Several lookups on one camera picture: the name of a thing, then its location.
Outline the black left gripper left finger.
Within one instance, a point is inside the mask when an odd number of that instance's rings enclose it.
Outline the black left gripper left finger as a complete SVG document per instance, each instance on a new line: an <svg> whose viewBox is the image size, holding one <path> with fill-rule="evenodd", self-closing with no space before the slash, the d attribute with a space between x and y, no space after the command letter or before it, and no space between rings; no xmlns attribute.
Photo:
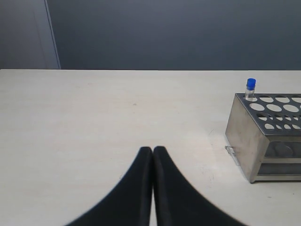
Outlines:
<svg viewBox="0 0 301 226"><path fill-rule="evenodd" d="M152 201L152 150L141 147L119 183L70 226L148 226Z"/></svg>

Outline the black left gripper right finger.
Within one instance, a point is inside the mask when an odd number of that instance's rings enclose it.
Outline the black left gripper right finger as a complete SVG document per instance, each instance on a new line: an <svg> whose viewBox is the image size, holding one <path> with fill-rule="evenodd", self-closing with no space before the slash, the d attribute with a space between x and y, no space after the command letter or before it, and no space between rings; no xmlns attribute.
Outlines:
<svg viewBox="0 0 301 226"><path fill-rule="evenodd" d="M183 176L167 149L153 151L158 226L236 226L238 221L203 197Z"/></svg>

